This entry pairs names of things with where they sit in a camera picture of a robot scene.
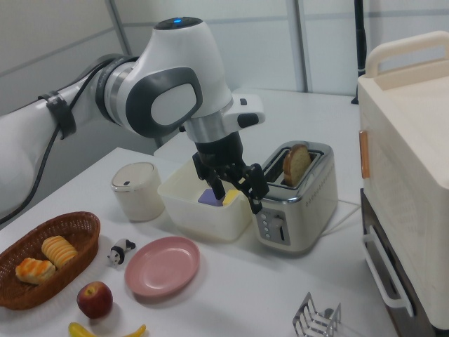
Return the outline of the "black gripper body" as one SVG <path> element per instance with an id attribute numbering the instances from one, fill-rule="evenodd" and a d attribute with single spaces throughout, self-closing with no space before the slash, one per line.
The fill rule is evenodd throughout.
<path id="1" fill-rule="evenodd" d="M 195 143 L 197 153 L 192 157 L 200 180 L 215 175 L 229 183 L 238 183 L 243 177 L 246 164 L 243 161 L 243 145 L 239 133 L 233 132 L 211 143 Z"/>

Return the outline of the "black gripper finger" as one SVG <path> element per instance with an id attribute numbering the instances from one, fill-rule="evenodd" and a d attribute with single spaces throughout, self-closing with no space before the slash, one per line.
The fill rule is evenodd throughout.
<path id="1" fill-rule="evenodd" d="M 213 190 L 213 194 L 215 195 L 215 198 L 218 201 L 223 201 L 226 195 L 224 186 L 222 184 L 222 180 L 219 176 L 219 174 L 217 173 L 216 170 L 212 170 L 208 173 L 208 176 L 206 178 L 206 181 L 208 183 L 208 185 L 211 187 L 211 189 Z"/>
<path id="2" fill-rule="evenodd" d="M 262 167 L 259 164 L 237 166 L 237 189 L 248 199 L 253 214 L 262 210 L 262 199 L 269 191 Z"/>

